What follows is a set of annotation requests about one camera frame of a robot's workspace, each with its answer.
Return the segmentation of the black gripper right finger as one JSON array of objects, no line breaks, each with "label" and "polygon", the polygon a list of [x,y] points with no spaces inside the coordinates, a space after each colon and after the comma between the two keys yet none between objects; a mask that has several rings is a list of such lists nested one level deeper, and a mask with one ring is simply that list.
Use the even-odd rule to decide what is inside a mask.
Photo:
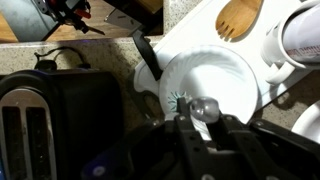
[{"label": "black gripper right finger", "polygon": [[216,122],[209,123],[208,129],[220,148],[241,153],[257,180],[299,180],[279,167],[249,128],[235,116],[222,115]]}]

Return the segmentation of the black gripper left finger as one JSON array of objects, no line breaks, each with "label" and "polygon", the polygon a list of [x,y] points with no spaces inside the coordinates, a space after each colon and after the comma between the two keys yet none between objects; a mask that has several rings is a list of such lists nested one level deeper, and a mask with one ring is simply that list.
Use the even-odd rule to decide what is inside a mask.
[{"label": "black gripper left finger", "polygon": [[185,98],[177,100],[178,114],[174,126],[179,139],[183,172],[187,180],[218,180],[212,156],[200,133],[195,129]]}]

